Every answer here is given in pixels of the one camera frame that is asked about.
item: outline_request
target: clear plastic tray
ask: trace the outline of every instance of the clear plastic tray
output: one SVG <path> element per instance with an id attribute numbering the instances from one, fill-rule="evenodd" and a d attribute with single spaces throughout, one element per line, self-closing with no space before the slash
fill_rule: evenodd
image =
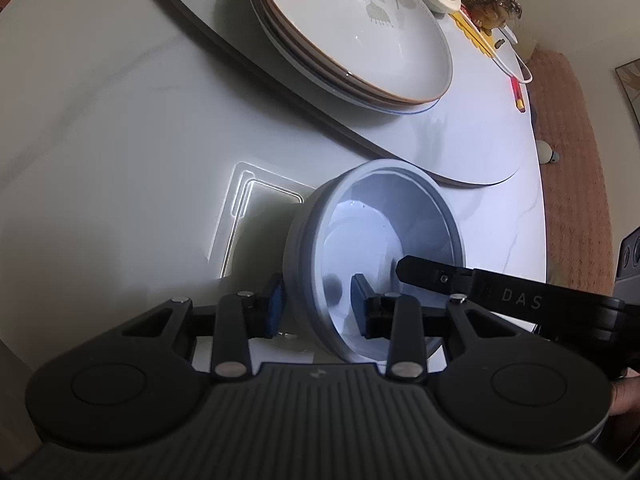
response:
<path id="1" fill-rule="evenodd" d="M 274 272 L 282 272 L 282 253 L 289 226 L 313 188 L 247 162 L 234 168 L 209 253 L 222 282 L 220 293 L 261 290 Z M 311 363 L 337 361 L 298 335 L 285 308 L 281 332 L 273 339 L 251 339 L 254 372 L 263 362 Z M 212 338 L 199 337 L 192 360 L 208 371 Z"/>

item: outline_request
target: framed artwork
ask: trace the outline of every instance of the framed artwork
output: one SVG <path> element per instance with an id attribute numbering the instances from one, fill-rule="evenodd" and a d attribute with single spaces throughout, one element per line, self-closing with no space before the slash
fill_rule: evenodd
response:
<path id="1" fill-rule="evenodd" d="M 619 66 L 616 69 L 616 74 L 620 78 L 626 96 L 636 114 L 636 120 L 640 125 L 640 59 Z"/>

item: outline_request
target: white plate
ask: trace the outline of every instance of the white plate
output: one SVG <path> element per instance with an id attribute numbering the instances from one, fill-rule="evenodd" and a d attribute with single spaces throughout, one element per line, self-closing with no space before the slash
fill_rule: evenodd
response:
<path id="1" fill-rule="evenodd" d="M 449 88 L 449 46 L 422 0 L 273 2 L 334 65 L 393 99 L 421 104 Z"/>
<path id="2" fill-rule="evenodd" d="M 274 29 L 278 29 L 278 24 L 275 21 L 270 21 L 269 15 L 264 9 L 258 8 L 258 6 L 262 4 L 260 0 L 250 0 L 250 2 L 252 7 L 254 8 L 256 18 L 258 18 L 258 22 L 260 23 L 262 30 L 267 35 L 267 38 L 269 38 L 271 43 L 273 43 L 273 46 L 277 49 L 277 51 L 282 54 L 282 57 L 289 61 L 296 70 L 298 70 L 310 81 L 314 82 L 320 88 L 335 95 L 336 97 L 344 99 L 345 101 L 356 106 L 361 106 L 363 108 L 368 108 L 370 110 L 375 110 L 392 115 L 421 114 L 423 112 L 426 112 L 427 110 L 430 110 L 438 103 L 438 101 L 433 101 L 426 104 L 414 106 L 401 106 L 391 104 L 377 105 L 337 87 L 335 84 L 332 84 L 332 81 L 330 79 L 331 76 L 324 72 L 323 67 L 316 65 L 311 58 L 304 57 L 302 53 L 295 47 L 295 45 L 290 44 L 287 41 L 286 33 L 284 33 L 284 31 L 280 31 L 280 36 L 276 34 L 276 31 Z"/>

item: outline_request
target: white table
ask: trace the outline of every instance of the white table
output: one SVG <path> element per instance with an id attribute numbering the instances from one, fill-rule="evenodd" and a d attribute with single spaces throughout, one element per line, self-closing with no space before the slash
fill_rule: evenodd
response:
<path id="1" fill-rule="evenodd" d="M 208 256 L 238 162 L 317 187 L 366 160 L 154 0 L 12 0 L 0 74 L 0 338 L 31 367 L 172 296 L 217 300 Z M 506 182 L 444 192 L 468 266 L 543 280 L 526 148 Z"/>
<path id="2" fill-rule="evenodd" d="M 390 116 L 347 104 L 300 75 L 270 44 L 249 0 L 177 0 L 187 19 L 212 41 L 226 41 L 308 102 L 375 143 L 383 153 L 404 158 L 438 180 L 496 184 L 520 167 L 532 135 L 530 115 L 515 107 L 508 76 L 477 49 L 448 15 L 438 21 L 453 58 L 453 82 L 431 110 Z M 496 39 L 501 37 L 496 32 Z M 516 73 L 509 42 L 500 56 Z"/>

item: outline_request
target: plate stack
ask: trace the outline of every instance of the plate stack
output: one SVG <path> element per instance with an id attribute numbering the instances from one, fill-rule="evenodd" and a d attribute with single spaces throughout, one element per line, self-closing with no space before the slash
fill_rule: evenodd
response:
<path id="1" fill-rule="evenodd" d="M 265 33 L 332 94 L 389 114 L 419 114 L 449 89 L 449 45 L 422 0 L 251 0 Z"/>

